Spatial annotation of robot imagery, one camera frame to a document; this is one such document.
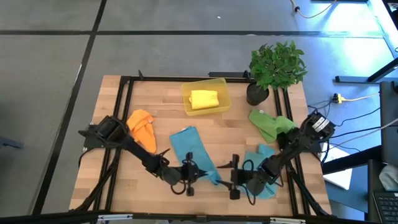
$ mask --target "orange cloth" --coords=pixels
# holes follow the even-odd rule
[[[135,110],[127,120],[127,125],[136,142],[144,145],[145,150],[148,152],[155,153],[156,140],[152,122],[154,122],[154,118],[148,112]]]

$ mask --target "wooden table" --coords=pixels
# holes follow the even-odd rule
[[[113,113],[114,102],[118,92],[120,76],[106,75],[99,91],[93,122],[99,123],[106,115]],[[189,117],[185,114],[181,92],[182,82],[145,82],[135,81],[130,102],[129,116],[134,110],[143,109],[153,115],[157,152],[172,149],[169,136],[187,126],[196,126],[206,151],[215,166],[224,165],[239,154],[244,158],[246,151],[256,151],[258,144],[266,144],[258,129],[248,117],[253,107],[246,103],[246,83],[228,83],[232,107],[224,113],[207,114]],[[124,107],[123,93],[121,108]],[[308,110],[301,83],[289,88],[290,104],[294,121],[297,124],[307,117]],[[283,97],[280,97],[282,111],[285,114]],[[276,116],[274,92],[270,91],[268,99],[255,108]],[[277,143],[269,144],[279,152]],[[104,149],[89,152],[81,161],[72,195],[70,208],[76,208],[88,196],[98,181]],[[331,212],[325,182],[319,161],[311,154],[300,155],[305,183],[315,200],[327,212]],[[179,166],[174,150],[166,153],[170,166]],[[219,169],[223,180],[229,181],[230,170]],[[291,216],[289,190],[286,172],[282,171],[285,185],[277,189],[277,194],[267,200],[257,200],[255,206],[249,204],[246,194],[240,200],[230,200],[229,192],[222,185],[213,185],[206,179],[193,184],[195,196],[175,195],[170,186],[154,178],[144,170],[140,160],[131,153],[122,151],[116,179],[112,212],[131,213],[173,213],[173,214],[207,214],[207,215],[257,215],[257,216]],[[100,208],[104,208],[107,193],[104,188]],[[300,191],[296,186],[298,209],[303,212]]]

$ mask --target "blue cloth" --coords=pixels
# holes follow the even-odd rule
[[[221,180],[221,177],[207,154],[205,147],[196,127],[187,127],[183,131],[170,136],[170,141],[177,155],[180,163],[185,159],[188,152],[193,153],[193,161],[198,164],[199,169],[207,171],[204,176],[217,185],[216,180]]]
[[[257,169],[257,167],[260,165],[260,163],[265,159],[268,158],[272,155],[275,154],[275,150],[269,146],[266,146],[264,144],[259,145],[259,150],[258,153],[255,152],[246,152],[244,155],[244,161],[250,159],[253,161],[254,164],[254,170]],[[245,170],[251,170],[251,165],[250,163],[246,163],[244,167],[242,167]],[[245,189],[243,187],[240,187],[240,191],[245,192]],[[277,185],[276,184],[266,184],[264,187],[264,190],[257,196],[259,199],[267,199],[270,197],[273,197],[277,192]]]

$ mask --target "black plant pot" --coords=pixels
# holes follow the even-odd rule
[[[264,90],[261,86],[256,86],[256,83],[250,83],[246,90],[246,101],[252,105],[257,106],[269,96],[269,90]]]

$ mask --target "yellow plastic container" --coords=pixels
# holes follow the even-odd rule
[[[189,102],[189,96],[192,90],[214,90],[218,92],[218,106],[212,108],[203,108],[193,110]],[[188,116],[196,116],[209,113],[227,111],[231,107],[231,98],[229,97],[228,87],[225,78],[214,78],[198,82],[182,84],[182,97],[184,101],[185,112]]]

